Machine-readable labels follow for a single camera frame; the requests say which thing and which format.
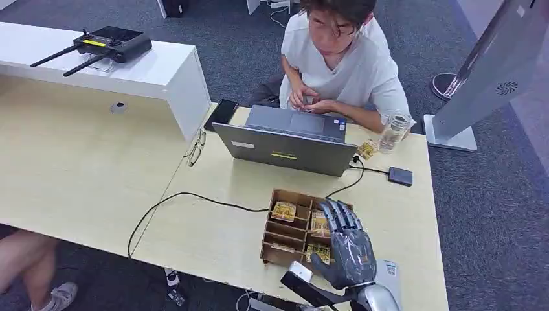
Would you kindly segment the person's right hand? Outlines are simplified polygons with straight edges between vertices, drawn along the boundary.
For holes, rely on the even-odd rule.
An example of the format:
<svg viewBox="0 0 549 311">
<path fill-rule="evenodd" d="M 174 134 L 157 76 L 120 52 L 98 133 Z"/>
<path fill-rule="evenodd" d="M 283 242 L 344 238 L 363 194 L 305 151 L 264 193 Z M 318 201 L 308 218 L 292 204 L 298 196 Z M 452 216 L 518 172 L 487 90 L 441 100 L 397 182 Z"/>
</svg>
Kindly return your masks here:
<svg viewBox="0 0 549 311">
<path fill-rule="evenodd" d="M 302 110 L 305 109 L 308 104 L 308 97 L 312 100 L 315 100 L 318 98 L 318 96 L 319 94 L 316 91 L 303 84 L 302 82 L 297 82 L 291 84 L 291 94 L 289 96 L 289 102 L 293 108 L 297 110 Z"/>
</svg>

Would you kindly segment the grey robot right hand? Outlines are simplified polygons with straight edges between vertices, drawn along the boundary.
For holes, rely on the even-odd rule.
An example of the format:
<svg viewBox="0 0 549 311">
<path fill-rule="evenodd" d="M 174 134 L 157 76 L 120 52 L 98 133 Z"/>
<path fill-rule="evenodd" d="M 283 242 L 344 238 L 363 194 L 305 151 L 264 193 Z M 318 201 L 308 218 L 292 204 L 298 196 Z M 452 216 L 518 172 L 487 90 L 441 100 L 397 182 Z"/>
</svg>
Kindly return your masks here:
<svg viewBox="0 0 549 311">
<path fill-rule="evenodd" d="M 340 201 L 326 198 L 320 202 L 320 207 L 330 230 L 334 262 L 326 264 L 317 253 L 312 253 L 313 267 L 337 290 L 372 284 L 377 261 L 360 219 Z"/>
</svg>

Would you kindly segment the person's left hand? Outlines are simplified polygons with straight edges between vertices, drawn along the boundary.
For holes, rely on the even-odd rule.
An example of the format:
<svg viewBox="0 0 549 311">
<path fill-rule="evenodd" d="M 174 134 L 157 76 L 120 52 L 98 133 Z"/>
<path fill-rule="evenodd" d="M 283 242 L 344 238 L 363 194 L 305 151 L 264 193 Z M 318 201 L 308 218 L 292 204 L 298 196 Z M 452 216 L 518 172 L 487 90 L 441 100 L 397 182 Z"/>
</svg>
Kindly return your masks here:
<svg viewBox="0 0 549 311">
<path fill-rule="evenodd" d="M 325 113 L 337 113 L 339 103 L 334 100 L 318 100 L 313 101 L 312 104 L 304 105 L 301 110 L 308 113 L 325 114 Z"/>
</svg>

